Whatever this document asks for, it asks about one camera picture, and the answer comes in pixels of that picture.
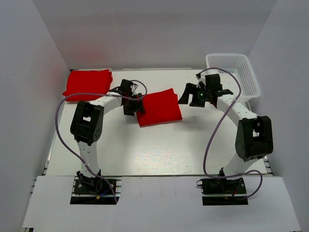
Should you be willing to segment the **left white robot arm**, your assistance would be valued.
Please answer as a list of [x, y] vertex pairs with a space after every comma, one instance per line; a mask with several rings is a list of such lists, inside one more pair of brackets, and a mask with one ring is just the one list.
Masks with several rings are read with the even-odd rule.
[[80, 101], [76, 106], [70, 132], [82, 158], [82, 168], [77, 176], [86, 181], [85, 187], [92, 193], [100, 191], [102, 187], [102, 181], [97, 178], [101, 175], [97, 141], [102, 135], [104, 116], [118, 107], [123, 107], [126, 116], [145, 113], [142, 101], [144, 96], [135, 92], [137, 83], [137, 80], [123, 79], [120, 86], [109, 90], [107, 94], [93, 101]]

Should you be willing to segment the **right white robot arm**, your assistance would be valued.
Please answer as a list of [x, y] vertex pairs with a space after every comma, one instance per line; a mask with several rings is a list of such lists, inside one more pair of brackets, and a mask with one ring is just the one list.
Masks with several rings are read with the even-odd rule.
[[179, 104], [204, 107], [206, 102], [224, 113], [236, 126], [236, 153], [217, 175], [218, 188], [225, 193], [235, 188], [235, 179], [248, 172], [249, 167], [273, 152], [272, 122], [268, 116], [259, 116], [238, 101], [239, 96], [223, 89], [218, 74], [196, 75], [197, 84], [187, 83]]

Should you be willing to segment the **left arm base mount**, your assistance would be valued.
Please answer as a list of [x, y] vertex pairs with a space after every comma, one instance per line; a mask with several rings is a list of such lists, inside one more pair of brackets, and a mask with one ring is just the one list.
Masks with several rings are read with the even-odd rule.
[[121, 194], [122, 179], [84, 176], [80, 171], [74, 179], [71, 205], [116, 205]]

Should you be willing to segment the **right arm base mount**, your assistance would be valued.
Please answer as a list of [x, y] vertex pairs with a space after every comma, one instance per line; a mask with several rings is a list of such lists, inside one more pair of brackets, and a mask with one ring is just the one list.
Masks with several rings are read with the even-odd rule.
[[248, 205], [243, 178], [237, 180], [206, 178], [197, 181], [203, 206]]

